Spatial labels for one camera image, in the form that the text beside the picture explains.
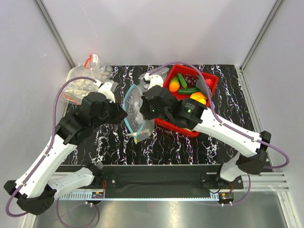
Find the clear blue zip bag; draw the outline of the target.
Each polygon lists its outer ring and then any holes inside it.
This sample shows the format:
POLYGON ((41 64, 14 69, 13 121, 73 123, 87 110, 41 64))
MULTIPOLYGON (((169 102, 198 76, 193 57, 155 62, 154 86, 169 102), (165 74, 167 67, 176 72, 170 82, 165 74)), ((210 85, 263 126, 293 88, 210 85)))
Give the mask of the clear blue zip bag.
POLYGON ((129 130, 128 137, 133 137, 135 144, 149 138, 155 128, 154 120, 145 120, 140 112, 143 100, 143 89, 135 84, 131 85, 123 99, 123 109, 128 116, 124 122, 129 130))

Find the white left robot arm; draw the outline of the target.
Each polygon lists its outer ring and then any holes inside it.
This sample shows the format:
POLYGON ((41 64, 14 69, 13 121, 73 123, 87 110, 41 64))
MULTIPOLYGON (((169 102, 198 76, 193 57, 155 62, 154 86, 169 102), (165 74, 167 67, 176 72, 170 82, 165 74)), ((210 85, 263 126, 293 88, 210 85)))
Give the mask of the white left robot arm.
POLYGON ((120 124, 127 113, 117 103, 113 92, 91 92, 74 111, 66 114, 55 127, 50 141, 17 180, 9 180, 4 189, 24 211, 40 215, 55 200, 80 187, 98 188, 103 181, 100 165, 87 164, 63 178, 51 179, 62 161, 103 124, 120 124))

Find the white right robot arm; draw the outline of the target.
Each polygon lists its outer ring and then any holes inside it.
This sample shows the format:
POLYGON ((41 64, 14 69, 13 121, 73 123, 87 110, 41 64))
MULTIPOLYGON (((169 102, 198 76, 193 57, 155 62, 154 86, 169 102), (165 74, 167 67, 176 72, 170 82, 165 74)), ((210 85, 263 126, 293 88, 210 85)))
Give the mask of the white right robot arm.
POLYGON ((259 175, 267 159, 271 134, 248 131, 218 116, 211 108, 191 98, 178 100, 164 87, 156 85, 142 95, 140 113, 145 120, 162 119, 179 128, 212 136, 237 150, 221 165, 216 178, 220 188, 227 188, 240 175, 259 175))

